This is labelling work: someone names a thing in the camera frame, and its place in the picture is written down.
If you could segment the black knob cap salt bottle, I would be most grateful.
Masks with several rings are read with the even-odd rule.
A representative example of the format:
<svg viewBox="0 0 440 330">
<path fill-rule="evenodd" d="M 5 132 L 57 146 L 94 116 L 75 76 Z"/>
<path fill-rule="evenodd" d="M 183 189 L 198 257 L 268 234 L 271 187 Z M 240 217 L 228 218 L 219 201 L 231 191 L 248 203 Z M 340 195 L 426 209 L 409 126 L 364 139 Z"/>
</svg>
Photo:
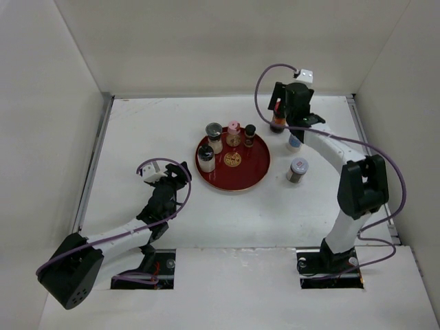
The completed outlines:
<svg viewBox="0 0 440 330">
<path fill-rule="evenodd" d="M 211 173 L 215 169 L 215 152 L 209 144 L 202 144 L 197 149 L 197 161 L 204 173 Z"/>
</svg>

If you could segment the red lid chili sauce jar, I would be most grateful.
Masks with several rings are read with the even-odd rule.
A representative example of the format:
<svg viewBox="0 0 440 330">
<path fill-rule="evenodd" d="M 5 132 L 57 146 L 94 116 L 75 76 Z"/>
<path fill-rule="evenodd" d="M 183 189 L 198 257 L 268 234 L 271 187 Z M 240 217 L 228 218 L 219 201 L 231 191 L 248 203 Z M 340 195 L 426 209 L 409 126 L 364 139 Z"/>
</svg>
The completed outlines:
<svg viewBox="0 0 440 330">
<path fill-rule="evenodd" d="M 280 103 L 281 103 L 280 101 L 277 101 L 275 103 L 271 124 L 269 126 L 270 130 L 276 134 L 281 134 L 284 131 L 283 127 L 285 126 L 286 123 L 283 112 L 280 110 Z"/>
</svg>

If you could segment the clear cap salt grinder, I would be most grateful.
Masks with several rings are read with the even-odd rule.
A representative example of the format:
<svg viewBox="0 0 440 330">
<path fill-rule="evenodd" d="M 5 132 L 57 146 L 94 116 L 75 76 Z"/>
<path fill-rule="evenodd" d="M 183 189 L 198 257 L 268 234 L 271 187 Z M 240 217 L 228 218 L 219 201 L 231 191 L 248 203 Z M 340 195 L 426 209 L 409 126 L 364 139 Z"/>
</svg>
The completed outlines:
<svg viewBox="0 0 440 330">
<path fill-rule="evenodd" d="M 208 145 L 212 147 L 215 155 L 223 150 L 222 133 L 223 127 L 217 122 L 211 122 L 206 126 Z"/>
</svg>

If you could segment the small black cap spice bottle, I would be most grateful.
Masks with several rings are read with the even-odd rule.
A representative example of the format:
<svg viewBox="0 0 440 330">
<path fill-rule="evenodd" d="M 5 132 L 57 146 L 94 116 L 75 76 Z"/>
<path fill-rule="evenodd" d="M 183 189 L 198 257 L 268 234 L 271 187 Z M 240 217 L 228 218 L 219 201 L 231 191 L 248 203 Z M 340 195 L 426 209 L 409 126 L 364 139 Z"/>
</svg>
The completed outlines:
<svg viewBox="0 0 440 330">
<path fill-rule="evenodd" d="M 245 127 L 245 141 L 244 141 L 244 145 L 246 147 L 248 147 L 248 148 L 253 147 L 255 133 L 256 133 L 256 127 L 253 124 L 248 124 Z"/>
</svg>

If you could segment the pink lid spice jar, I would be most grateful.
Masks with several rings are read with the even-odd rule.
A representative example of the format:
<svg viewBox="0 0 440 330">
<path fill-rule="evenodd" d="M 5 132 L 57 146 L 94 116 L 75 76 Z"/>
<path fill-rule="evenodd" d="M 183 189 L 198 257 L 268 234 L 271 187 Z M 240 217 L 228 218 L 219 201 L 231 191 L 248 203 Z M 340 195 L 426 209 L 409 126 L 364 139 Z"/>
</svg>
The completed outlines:
<svg viewBox="0 0 440 330">
<path fill-rule="evenodd" d="M 230 147 L 237 147 L 241 143 L 241 127 L 236 120 L 228 123 L 226 143 Z"/>
</svg>

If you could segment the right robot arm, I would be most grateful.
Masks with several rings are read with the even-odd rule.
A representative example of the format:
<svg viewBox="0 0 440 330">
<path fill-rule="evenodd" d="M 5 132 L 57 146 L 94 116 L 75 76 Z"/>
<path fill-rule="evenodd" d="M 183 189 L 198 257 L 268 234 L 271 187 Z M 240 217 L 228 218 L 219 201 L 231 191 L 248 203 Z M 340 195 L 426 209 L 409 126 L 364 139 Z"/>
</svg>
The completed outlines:
<svg viewBox="0 0 440 330">
<path fill-rule="evenodd" d="M 277 82 L 268 108 L 283 119 L 289 132 L 325 158 L 340 176 L 337 201 L 340 211 L 316 253 L 298 259 L 305 274 L 337 274 L 354 256 L 361 228 L 388 202 L 386 164 L 380 155 L 364 155 L 333 135 L 329 125 L 311 112 L 314 92 L 301 82 Z"/>
</svg>

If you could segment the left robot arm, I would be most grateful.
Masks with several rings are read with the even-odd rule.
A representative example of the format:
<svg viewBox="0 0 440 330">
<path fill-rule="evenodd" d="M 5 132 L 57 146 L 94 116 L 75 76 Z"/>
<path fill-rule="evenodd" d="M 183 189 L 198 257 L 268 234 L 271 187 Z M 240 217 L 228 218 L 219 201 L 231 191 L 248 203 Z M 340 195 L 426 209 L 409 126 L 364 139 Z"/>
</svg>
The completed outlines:
<svg viewBox="0 0 440 330">
<path fill-rule="evenodd" d="M 134 219 L 101 234 L 69 234 L 51 258 L 37 269 L 38 282 L 66 310 L 77 307 L 90 294 L 103 266 L 131 250 L 140 249 L 130 262 L 137 273 L 147 274 L 153 269 L 154 256 L 145 250 L 167 231 L 168 222 L 186 205 L 185 201 L 177 200 L 178 191 L 192 188 L 192 175 L 186 162 L 165 159 L 164 170 L 158 162 L 158 158 L 149 159 L 136 170 L 153 192 Z"/>
</svg>

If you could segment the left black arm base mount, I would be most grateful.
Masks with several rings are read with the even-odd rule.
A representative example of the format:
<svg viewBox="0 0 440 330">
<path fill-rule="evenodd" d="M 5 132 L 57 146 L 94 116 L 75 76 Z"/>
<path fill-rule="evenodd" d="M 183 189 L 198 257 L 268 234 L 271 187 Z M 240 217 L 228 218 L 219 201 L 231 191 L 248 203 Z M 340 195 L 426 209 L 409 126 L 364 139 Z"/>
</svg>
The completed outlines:
<svg viewBox="0 0 440 330">
<path fill-rule="evenodd" d="M 144 258 L 134 268 L 123 271 L 111 279 L 111 289 L 167 290 L 174 288 L 176 249 L 143 247 Z"/>
</svg>

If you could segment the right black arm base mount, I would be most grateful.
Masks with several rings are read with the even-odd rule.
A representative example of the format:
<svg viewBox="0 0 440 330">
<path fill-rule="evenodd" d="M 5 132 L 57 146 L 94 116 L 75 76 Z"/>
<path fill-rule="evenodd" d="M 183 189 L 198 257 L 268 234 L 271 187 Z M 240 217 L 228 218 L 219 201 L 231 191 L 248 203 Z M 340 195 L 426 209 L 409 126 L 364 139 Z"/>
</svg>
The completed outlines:
<svg viewBox="0 0 440 330">
<path fill-rule="evenodd" d="M 363 289 L 355 248 L 334 254 L 325 241 L 318 249 L 296 250 L 302 289 Z"/>
</svg>

